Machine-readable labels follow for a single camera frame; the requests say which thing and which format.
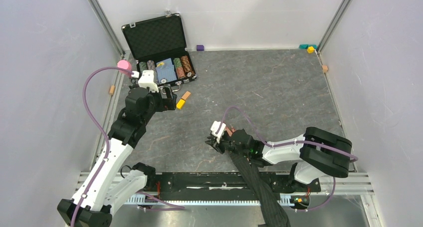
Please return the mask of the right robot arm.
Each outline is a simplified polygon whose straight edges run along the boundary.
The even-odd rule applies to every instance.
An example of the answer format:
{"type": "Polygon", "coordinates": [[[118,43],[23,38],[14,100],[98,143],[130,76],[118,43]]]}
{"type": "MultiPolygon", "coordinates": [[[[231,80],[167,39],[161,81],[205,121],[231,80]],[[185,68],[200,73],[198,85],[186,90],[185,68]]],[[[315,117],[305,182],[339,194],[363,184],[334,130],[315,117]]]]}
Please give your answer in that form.
{"type": "Polygon", "coordinates": [[[288,185],[294,191],[303,190],[324,175],[348,177],[353,160],[350,140],[317,127],[308,127],[305,133],[292,139],[266,143],[243,129],[230,134],[212,127],[205,143],[221,154],[240,155],[260,168],[293,161],[288,185]]]}

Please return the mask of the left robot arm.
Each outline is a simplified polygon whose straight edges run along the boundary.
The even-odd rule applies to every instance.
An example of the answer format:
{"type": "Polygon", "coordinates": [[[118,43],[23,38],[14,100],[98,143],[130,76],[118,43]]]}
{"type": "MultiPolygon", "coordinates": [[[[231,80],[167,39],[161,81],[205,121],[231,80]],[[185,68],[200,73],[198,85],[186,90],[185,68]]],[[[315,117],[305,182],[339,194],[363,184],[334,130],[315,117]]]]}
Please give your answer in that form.
{"type": "Polygon", "coordinates": [[[157,184],[155,168],[135,164],[123,180],[111,186],[118,170],[146,133],[146,126],[157,112],[175,110],[177,96],[171,86],[160,90],[132,88],[125,98],[106,137],[99,159],[71,199],[62,199],[57,210],[70,227],[108,227],[124,203],[138,190],[150,191],[157,184]]]}

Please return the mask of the mannequin hand with red nails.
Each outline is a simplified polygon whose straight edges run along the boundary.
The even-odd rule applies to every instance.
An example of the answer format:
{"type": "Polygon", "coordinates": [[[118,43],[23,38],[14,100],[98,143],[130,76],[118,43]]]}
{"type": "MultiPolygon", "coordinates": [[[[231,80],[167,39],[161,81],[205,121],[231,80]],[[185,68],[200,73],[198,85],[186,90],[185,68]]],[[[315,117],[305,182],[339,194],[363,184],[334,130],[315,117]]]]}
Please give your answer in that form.
{"type": "Polygon", "coordinates": [[[225,127],[225,131],[227,132],[227,134],[229,135],[229,136],[232,136],[233,135],[233,133],[236,131],[232,126],[226,126],[225,127]]]}

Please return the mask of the black pinstripe sleeve forearm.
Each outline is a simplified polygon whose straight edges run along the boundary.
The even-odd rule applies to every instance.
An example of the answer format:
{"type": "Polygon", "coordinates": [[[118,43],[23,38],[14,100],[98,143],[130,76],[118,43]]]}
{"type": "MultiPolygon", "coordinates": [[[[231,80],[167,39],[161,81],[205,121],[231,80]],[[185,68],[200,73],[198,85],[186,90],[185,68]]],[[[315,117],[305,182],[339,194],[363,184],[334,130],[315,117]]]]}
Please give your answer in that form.
{"type": "Polygon", "coordinates": [[[258,166],[239,154],[229,153],[229,156],[247,186],[254,191],[259,200],[265,225],[267,227],[291,226],[286,211],[277,202],[270,186],[260,177],[258,166]]]}

